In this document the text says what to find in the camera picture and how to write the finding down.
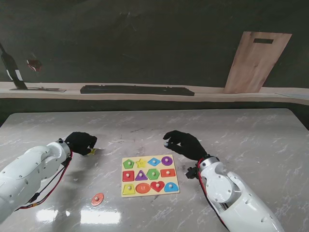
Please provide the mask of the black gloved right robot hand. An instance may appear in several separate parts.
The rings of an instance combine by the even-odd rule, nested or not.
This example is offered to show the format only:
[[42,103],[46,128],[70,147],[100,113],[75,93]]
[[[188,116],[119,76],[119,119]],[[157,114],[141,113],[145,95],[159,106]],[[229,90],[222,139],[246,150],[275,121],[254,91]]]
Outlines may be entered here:
[[173,130],[166,133],[163,139],[167,140],[164,147],[190,160],[199,161],[210,157],[198,139],[189,133]]

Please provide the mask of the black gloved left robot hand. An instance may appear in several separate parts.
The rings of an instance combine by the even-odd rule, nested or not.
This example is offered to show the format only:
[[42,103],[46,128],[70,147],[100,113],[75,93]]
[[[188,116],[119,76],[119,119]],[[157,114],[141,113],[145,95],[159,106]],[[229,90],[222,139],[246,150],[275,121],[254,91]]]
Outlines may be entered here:
[[82,156],[88,155],[94,148],[97,137],[86,132],[73,132],[66,139],[65,143],[70,150]]

